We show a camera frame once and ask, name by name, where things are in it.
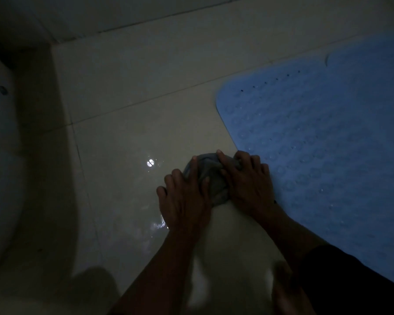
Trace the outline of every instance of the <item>bare foot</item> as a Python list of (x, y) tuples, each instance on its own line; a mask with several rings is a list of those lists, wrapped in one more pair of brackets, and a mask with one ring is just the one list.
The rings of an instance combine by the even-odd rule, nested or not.
[(315, 311), (292, 270), (286, 262), (278, 262), (273, 269), (274, 313), (277, 315), (315, 315)]

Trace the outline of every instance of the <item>wall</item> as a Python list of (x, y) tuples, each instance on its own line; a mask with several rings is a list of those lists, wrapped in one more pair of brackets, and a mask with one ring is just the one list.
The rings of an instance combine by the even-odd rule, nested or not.
[(232, 0), (0, 0), (0, 48), (63, 42)]

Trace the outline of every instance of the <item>bath mat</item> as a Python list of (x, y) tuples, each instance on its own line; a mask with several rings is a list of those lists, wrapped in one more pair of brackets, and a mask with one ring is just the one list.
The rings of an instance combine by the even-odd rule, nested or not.
[(216, 104), (292, 218), (394, 281), (394, 32), (232, 80)]

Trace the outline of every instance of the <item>gray cloth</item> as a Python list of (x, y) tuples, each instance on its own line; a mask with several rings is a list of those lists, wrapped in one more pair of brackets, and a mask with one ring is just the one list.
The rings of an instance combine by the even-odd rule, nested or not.
[[(226, 156), (238, 170), (241, 170), (241, 164), (238, 160)], [(199, 184), (204, 178), (210, 177), (209, 195), (213, 206), (221, 205), (229, 199), (228, 185), (225, 178), (220, 173), (223, 165), (220, 163), (216, 154), (201, 154), (197, 157), (198, 163), (198, 182)], [(190, 163), (187, 164), (183, 171), (184, 178), (188, 178), (190, 174)]]

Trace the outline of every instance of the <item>person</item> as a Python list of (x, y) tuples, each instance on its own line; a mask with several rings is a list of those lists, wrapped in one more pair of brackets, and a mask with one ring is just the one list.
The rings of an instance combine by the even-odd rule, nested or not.
[[(237, 170), (218, 158), (231, 200), (257, 221), (286, 262), (274, 270), (273, 310), (277, 314), (394, 312), (394, 283), (291, 219), (274, 199), (267, 164), (238, 151)], [(194, 246), (210, 221), (209, 183), (197, 182), (197, 158), (185, 180), (175, 169), (158, 187), (160, 212), (169, 228), (162, 247), (110, 311), (118, 314), (178, 314)]]

